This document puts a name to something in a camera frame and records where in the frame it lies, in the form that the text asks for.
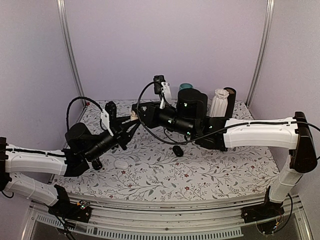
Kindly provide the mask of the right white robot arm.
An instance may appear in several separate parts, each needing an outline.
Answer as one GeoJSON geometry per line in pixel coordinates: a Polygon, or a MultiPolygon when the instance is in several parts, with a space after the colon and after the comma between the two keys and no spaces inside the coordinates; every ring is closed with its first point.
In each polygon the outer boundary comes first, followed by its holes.
{"type": "Polygon", "coordinates": [[[289,155],[279,177],[269,187],[266,201],[259,206],[262,218],[269,218],[278,210],[289,191],[303,174],[313,171],[318,157],[303,112],[294,117],[276,120],[239,120],[233,117],[207,115],[208,97],[193,88],[178,92],[176,106],[161,101],[140,102],[132,105],[142,126],[149,131],[164,127],[190,138],[190,141],[209,150],[225,151],[235,147],[279,147],[289,155]]]}

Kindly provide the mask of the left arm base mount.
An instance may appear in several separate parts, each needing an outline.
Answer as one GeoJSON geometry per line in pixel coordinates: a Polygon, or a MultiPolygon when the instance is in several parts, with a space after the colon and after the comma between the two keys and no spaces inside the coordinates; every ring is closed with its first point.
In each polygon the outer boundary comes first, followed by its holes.
{"type": "Polygon", "coordinates": [[[82,223],[88,223],[92,214],[91,203],[80,200],[77,203],[70,202],[66,190],[57,184],[54,185],[57,190],[57,202],[53,206],[48,206],[48,213],[63,220],[73,220],[82,223]]]}

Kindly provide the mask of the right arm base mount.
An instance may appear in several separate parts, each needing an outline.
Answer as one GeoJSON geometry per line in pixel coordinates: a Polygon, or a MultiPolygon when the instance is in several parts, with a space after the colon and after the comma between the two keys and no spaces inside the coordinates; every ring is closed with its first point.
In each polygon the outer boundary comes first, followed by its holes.
{"type": "Polygon", "coordinates": [[[263,203],[241,208],[241,218],[245,223],[262,221],[285,213],[283,202],[271,202],[269,197],[270,189],[271,187],[269,186],[265,192],[263,203]]]}

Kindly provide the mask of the black earbuds charging case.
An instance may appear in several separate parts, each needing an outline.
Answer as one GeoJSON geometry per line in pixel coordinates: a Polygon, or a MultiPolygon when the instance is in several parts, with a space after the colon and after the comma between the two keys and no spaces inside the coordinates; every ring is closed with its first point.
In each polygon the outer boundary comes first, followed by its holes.
{"type": "Polygon", "coordinates": [[[172,151],[175,154],[176,157],[182,157],[184,155],[184,152],[182,148],[179,145],[174,145],[172,147],[172,151]]]}

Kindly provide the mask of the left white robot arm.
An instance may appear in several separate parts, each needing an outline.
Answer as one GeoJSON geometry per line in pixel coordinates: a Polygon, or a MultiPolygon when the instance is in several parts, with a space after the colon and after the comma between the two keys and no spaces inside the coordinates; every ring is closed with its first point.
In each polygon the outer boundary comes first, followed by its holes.
{"type": "Polygon", "coordinates": [[[90,167],[100,170],[100,156],[115,147],[126,150],[140,122],[118,117],[110,130],[92,134],[78,122],[65,134],[68,148],[62,150],[25,149],[0,139],[0,189],[16,193],[55,208],[63,217],[74,213],[66,190],[59,185],[47,185],[23,175],[24,172],[48,173],[67,178],[79,177],[90,167]]]}

